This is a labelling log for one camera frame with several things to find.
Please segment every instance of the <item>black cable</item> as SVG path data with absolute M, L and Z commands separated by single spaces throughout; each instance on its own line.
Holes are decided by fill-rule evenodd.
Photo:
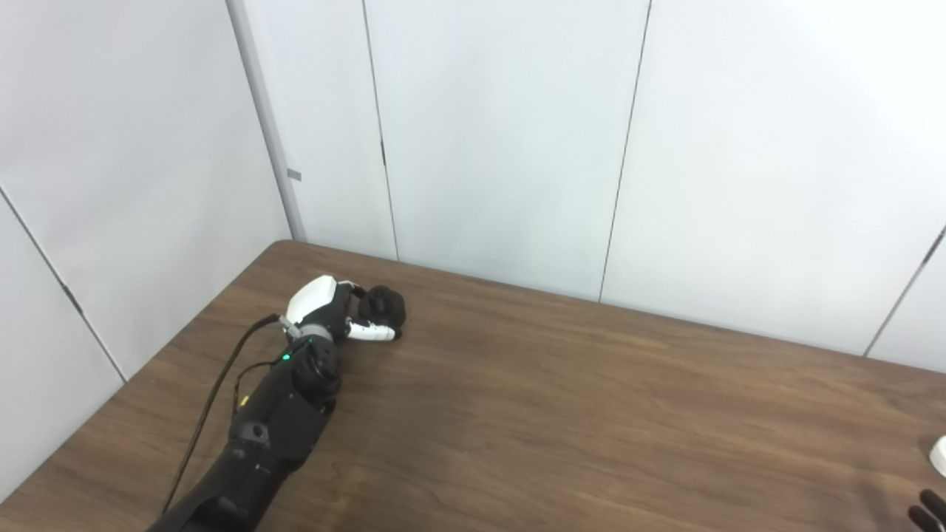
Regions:
M 234 411 L 233 411 L 234 415 L 237 413 L 237 409 L 239 408 L 239 384 L 240 384 L 240 381 L 243 380 L 243 376 L 246 375 L 247 373 L 249 373 L 250 370 L 252 370 L 252 369 L 257 369 L 258 367 L 262 367 L 262 366 L 264 366 L 264 365 L 267 365 L 267 366 L 272 367 L 272 362 L 257 362 L 256 364 L 250 364 L 250 365 L 246 366 L 246 367 L 243 369 L 243 371 L 240 371 L 240 372 L 239 372 L 239 375 L 236 376 L 236 382 L 234 382 Z
M 190 461 L 190 456 L 194 453 L 194 447 L 197 446 L 197 438 L 201 436 L 203 423 L 207 420 L 207 415 L 210 413 L 210 407 L 213 406 L 214 399 L 217 397 L 217 392 L 220 390 L 220 386 L 223 384 L 223 379 L 226 378 L 227 372 L 230 371 L 230 367 L 233 366 L 234 362 L 237 360 L 237 356 L 239 355 L 240 350 L 243 348 L 243 345 L 246 344 L 246 341 L 249 340 L 251 336 L 253 336 L 254 332 L 257 332 L 269 324 L 278 322 L 279 316 L 276 314 L 271 314 L 252 324 L 250 328 L 248 328 L 246 332 L 243 333 L 243 337 L 239 339 L 239 342 L 236 343 L 234 352 L 230 354 L 230 358 L 227 359 L 227 363 L 223 365 L 223 369 L 221 369 L 220 374 L 217 375 L 217 381 L 214 382 L 214 387 L 210 389 L 210 396 L 207 397 L 207 402 L 203 405 L 201 417 L 197 420 L 197 426 L 194 427 L 194 434 L 190 436 L 190 442 L 187 443 L 187 450 L 184 452 L 184 458 L 181 460 L 181 465 L 178 467 L 177 473 L 174 474 L 174 480 L 171 481 L 171 488 L 167 492 L 165 503 L 161 507 L 161 513 L 158 514 L 159 517 L 167 513 L 167 509 L 171 506 L 171 501 L 174 499 L 174 492 L 177 491 L 177 487 L 181 483 L 181 477 L 184 476 L 184 470 L 187 469 L 187 462 Z

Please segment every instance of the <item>white object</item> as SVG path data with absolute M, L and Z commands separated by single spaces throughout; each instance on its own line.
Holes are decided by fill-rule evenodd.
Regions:
M 934 444 L 930 451 L 930 463 L 939 474 L 946 476 L 946 436 L 941 437 Z
M 321 275 L 299 289 L 289 300 L 286 318 L 298 324 L 314 310 L 325 307 L 335 298 L 339 283 L 331 275 Z
M 0 184 L 126 377 L 289 235 L 224 2 L 0 2 Z
M 867 354 L 946 373 L 946 247 L 940 244 Z
M 646 0 L 367 0 L 403 261 L 597 299 Z
M 301 173 L 288 184 L 306 239 L 396 258 L 361 2 L 234 4 L 248 15 L 282 171 Z
M 655 2 L 602 300 L 863 354 L 946 216 L 943 20 Z
M 365 342 L 390 342 L 395 337 L 394 329 L 368 323 L 366 325 L 348 322 L 348 338 L 352 340 L 362 340 Z
M 121 386 L 0 198 L 0 501 Z
M 322 275 L 309 282 L 299 289 L 299 292 L 289 300 L 289 306 L 286 309 L 286 319 L 289 323 L 299 325 L 302 320 L 313 311 L 330 305 L 336 296 L 336 291 L 340 283 L 331 275 Z M 356 287 L 351 281 L 342 281 L 341 284 L 348 284 Z M 348 309 L 347 296 L 345 301 L 341 302 L 340 311 L 345 312 Z M 367 342 L 388 342 L 394 339 L 396 332 L 393 328 L 377 325 L 371 322 L 358 323 L 345 317 L 346 336 L 353 340 L 363 340 Z

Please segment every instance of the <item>white wall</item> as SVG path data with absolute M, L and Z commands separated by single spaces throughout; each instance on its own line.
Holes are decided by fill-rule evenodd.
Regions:
M 0 501 L 121 386 L 0 198 Z
M 597 299 L 644 0 L 368 0 L 401 260 Z
M 227 8 L 0 3 L 0 186 L 126 377 L 289 235 Z
M 939 2 L 654 0 L 625 151 L 645 1 L 245 1 L 313 241 L 863 354 L 946 217 Z
M 863 354 L 946 220 L 944 10 L 655 0 L 603 301 Z
M 946 372 L 946 248 L 940 244 L 868 355 Z
M 303 238 L 396 258 L 361 2 L 236 0 Z

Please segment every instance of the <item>brown wood grain surface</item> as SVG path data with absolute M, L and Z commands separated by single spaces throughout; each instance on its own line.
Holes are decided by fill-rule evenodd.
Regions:
M 924 454 L 944 375 L 278 242 L 0 505 L 0 530 L 147 528 L 234 343 L 321 274 L 390 285 L 409 321 L 342 348 L 338 410 L 261 531 L 906 531 L 919 489 L 946 491 Z M 284 345 L 264 329 L 235 369 Z M 223 444 L 234 373 L 183 488 Z

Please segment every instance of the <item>black object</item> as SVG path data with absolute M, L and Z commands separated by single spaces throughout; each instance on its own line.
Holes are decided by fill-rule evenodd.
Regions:
M 227 372 L 230 371 L 230 367 L 233 366 L 234 362 L 239 356 L 240 350 L 243 349 L 243 345 L 246 344 L 246 341 L 253 336 L 254 332 L 257 332 L 261 328 L 279 322 L 279 316 L 276 314 L 270 314 L 265 318 L 259 320 L 258 322 L 252 324 L 250 328 L 246 329 L 246 332 L 243 333 L 243 337 L 239 339 L 239 342 L 236 343 L 233 353 L 230 353 L 230 358 L 227 359 L 226 364 L 223 365 L 223 369 L 220 370 L 220 374 L 217 375 L 217 380 L 214 382 L 214 386 L 210 389 L 210 396 L 207 397 L 207 401 L 203 404 L 203 410 L 201 410 L 201 416 L 197 420 L 197 426 L 194 427 L 194 434 L 190 436 L 190 441 L 187 443 L 187 450 L 184 452 L 184 458 L 181 459 L 181 465 L 178 466 L 178 470 L 174 473 L 174 480 L 171 481 L 171 488 L 167 491 L 167 496 L 165 498 L 165 503 L 161 506 L 161 514 L 167 512 L 167 508 L 171 504 L 171 500 L 174 499 L 174 492 L 177 491 L 177 486 L 181 483 L 181 477 L 184 475 L 184 470 L 187 469 L 187 462 L 190 461 L 191 454 L 194 453 L 194 447 L 197 445 L 197 439 L 201 437 L 201 431 L 203 430 L 203 424 L 207 421 L 207 414 L 210 413 L 210 407 L 214 404 L 214 399 L 217 397 L 217 392 L 220 390 L 220 385 L 223 384 L 223 379 L 227 376 Z
M 306 462 L 341 384 L 332 342 L 321 336 L 293 342 L 237 411 L 217 462 L 148 532 L 254 530 L 283 481 Z
M 906 512 L 910 521 L 923 532 L 942 532 L 940 523 L 946 523 L 946 502 L 931 489 L 920 492 L 920 502 L 926 506 L 929 513 L 919 506 L 910 506 Z
M 358 303 L 362 318 L 400 331 L 408 319 L 404 297 L 386 286 L 375 286 Z

